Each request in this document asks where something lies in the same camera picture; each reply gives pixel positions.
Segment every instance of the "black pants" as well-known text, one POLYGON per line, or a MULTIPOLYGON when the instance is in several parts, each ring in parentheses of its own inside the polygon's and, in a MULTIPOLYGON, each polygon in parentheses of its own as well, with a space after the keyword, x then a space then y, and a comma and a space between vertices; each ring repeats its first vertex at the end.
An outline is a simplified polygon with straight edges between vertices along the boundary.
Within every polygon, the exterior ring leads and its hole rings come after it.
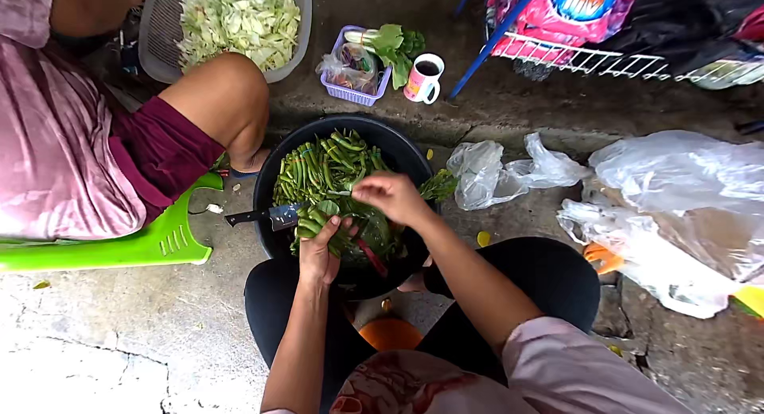
MULTIPOLYGON (((577 251, 540 237, 513 238, 477 251, 552 317, 589 331, 600 300, 597 273, 577 251)), ((296 260, 268 260, 252 270, 244 305, 254 341, 271 367, 287 328, 300 270, 296 260)), ((425 271, 427 289, 453 299, 437 266, 425 271)), ((321 411, 328 412, 350 372, 377 351, 342 313, 330 293, 321 411)), ((435 323, 416 350, 507 384, 501 362, 459 305, 454 303, 435 323)))

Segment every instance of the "hand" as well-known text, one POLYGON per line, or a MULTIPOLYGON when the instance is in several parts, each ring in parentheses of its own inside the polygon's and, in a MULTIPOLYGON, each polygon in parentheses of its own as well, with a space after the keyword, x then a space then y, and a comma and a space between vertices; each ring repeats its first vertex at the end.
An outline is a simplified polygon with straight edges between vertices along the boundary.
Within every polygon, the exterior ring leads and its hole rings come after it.
POLYGON ((353 186, 353 198, 377 207, 393 222, 414 229, 435 215, 405 174, 377 171, 353 186))
MULTIPOLYGON (((339 271, 339 258, 329 252, 327 244, 329 239, 339 229, 339 216, 331 216, 314 238, 300 239, 300 281, 305 283, 317 283, 322 287, 329 287, 337 277, 339 271)), ((342 226, 346 229, 353 224, 352 218, 346 218, 342 226)), ((350 230, 355 235, 357 227, 350 230)))

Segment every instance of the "mug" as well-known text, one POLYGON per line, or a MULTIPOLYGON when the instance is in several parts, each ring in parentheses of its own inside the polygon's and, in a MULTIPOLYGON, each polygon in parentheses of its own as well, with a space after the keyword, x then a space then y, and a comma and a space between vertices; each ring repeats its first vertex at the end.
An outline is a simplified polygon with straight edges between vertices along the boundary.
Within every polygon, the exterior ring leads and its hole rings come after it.
POLYGON ((432 104, 440 95, 440 83, 438 79, 443 74, 445 64, 440 56, 432 53, 419 55, 414 60, 414 67, 409 72, 409 82, 403 89, 403 94, 410 101, 424 102, 427 105, 432 104))

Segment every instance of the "maroon shorts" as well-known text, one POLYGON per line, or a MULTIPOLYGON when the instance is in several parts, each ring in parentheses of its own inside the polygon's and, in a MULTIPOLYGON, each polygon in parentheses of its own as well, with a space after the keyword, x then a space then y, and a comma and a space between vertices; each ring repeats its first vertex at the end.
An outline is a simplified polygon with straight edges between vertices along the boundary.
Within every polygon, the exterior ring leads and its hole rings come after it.
POLYGON ((133 114, 114 114, 109 148, 146 205, 144 226, 177 201, 225 151, 158 97, 133 114))

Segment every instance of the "purple plastic basket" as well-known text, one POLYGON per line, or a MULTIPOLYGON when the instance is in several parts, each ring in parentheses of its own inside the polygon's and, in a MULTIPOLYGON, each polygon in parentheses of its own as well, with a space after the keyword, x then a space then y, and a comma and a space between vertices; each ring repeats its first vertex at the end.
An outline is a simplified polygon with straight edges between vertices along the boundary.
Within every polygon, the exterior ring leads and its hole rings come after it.
MULTIPOLYGON (((366 30, 366 28, 354 27, 353 25, 348 25, 340 29, 339 37, 337 37, 335 46, 331 49, 332 53, 337 48, 339 48, 339 46, 346 43, 345 33, 351 30, 366 30)), ((393 73, 392 66, 388 66, 384 70, 384 74, 382 75, 382 78, 377 84, 377 95, 368 95, 363 92, 358 92, 358 91, 354 91, 353 89, 348 89, 347 87, 332 85, 331 83, 326 81, 326 71, 321 73, 321 84, 326 86, 326 92, 329 93, 330 96, 338 97, 346 101, 355 102, 356 104, 361 104, 361 105, 366 105, 367 107, 371 107, 372 105, 374 105, 375 102, 377 102, 377 99, 381 98, 382 95, 384 95, 384 90, 387 89, 387 82, 390 80, 390 75, 392 75, 392 73, 393 73)))

